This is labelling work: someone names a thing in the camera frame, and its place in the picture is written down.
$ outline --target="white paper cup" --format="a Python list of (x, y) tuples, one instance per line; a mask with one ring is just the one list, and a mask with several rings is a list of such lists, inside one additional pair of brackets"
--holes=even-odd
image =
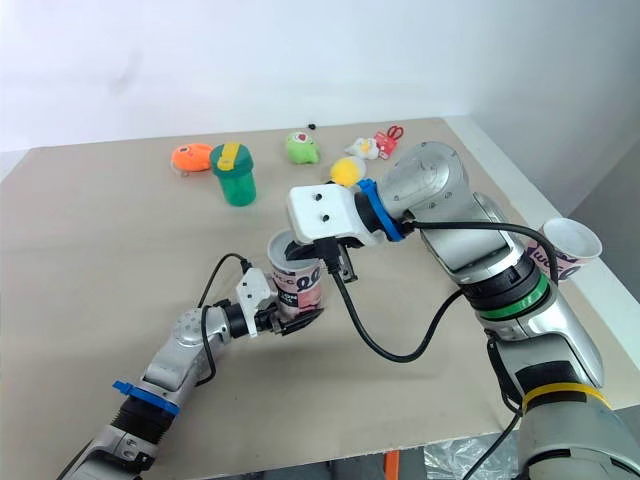
[(320, 260), (287, 260), (285, 249), (293, 241), (293, 232), (284, 230), (269, 241), (267, 255), (273, 266), (273, 283), (278, 289), (278, 309), (288, 320), (321, 307)]
[[(564, 282), (602, 253), (602, 242), (588, 227), (569, 218), (547, 220), (540, 232), (556, 250), (559, 280)], [(549, 260), (542, 245), (532, 240), (527, 255), (549, 276)]]

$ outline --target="yellow ball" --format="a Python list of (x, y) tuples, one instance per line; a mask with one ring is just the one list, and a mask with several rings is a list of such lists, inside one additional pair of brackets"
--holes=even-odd
[(343, 187), (352, 187), (364, 177), (357, 158), (344, 157), (331, 166), (331, 181)]

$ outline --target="plastic bag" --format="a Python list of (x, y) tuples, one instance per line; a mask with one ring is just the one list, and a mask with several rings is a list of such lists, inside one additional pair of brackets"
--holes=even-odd
[[(498, 433), (481, 437), (449, 440), (424, 447), (427, 480), (460, 480), (491, 444)], [(517, 432), (476, 470), (473, 480), (511, 480), (518, 475)]]

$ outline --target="green sippy cup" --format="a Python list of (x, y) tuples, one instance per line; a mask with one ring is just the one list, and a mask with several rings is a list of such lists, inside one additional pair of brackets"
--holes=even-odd
[(249, 149), (240, 143), (225, 143), (214, 148), (209, 158), (211, 171), (218, 177), (227, 202), (236, 207), (253, 202), (256, 184)]

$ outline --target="table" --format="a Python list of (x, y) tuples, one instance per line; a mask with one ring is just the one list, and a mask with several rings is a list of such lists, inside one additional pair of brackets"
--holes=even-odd
[[(287, 162), (288, 130), (29, 152), (0, 196), (3, 478), (57, 475), (111, 421), (123, 400), (111, 383), (135, 381), (143, 372), (175, 319), (197, 300), (215, 261), (234, 250), (266, 268), (267, 241), (287, 227), (288, 189), (326, 181), (344, 146), (389, 125), (316, 130), (323, 159), (315, 166)], [(506, 183), (525, 186), (507, 187), (505, 195), (495, 180), (505, 172), (485, 171), (479, 161), (497, 147), (468, 120), (402, 125), (395, 158), (421, 141), (448, 143), (475, 190), (492, 196), (513, 221), (538, 226), (521, 215), (531, 215), (520, 204), (527, 204), (522, 195), (535, 194), (532, 186), (516, 169)], [(169, 167), (178, 145), (230, 141), (247, 145), (255, 158), (258, 198), (249, 207), (228, 206), (210, 174), (182, 178)], [(375, 178), (391, 162), (369, 165)], [(352, 260), (360, 280), (349, 288), (372, 335), (390, 350), (413, 349), (453, 290), (449, 280), (417, 236), (354, 251)], [(215, 298), (231, 295), (238, 279), (237, 268), (226, 268)], [(508, 423), (484, 334), (466, 302), (450, 309), (420, 360), (398, 365), (368, 350), (338, 292), (323, 282), (328, 308), (312, 326), (284, 338), (240, 339), (225, 349), (215, 380), (194, 392), (145, 479), (264, 470), (477, 435)], [(604, 303), (587, 299), (577, 279), (562, 291), (601, 350), (610, 402), (616, 408), (640, 403), (638, 389), (629, 388), (640, 372), (616, 340), (620, 332), (611, 327), (612, 334), (603, 321)]]

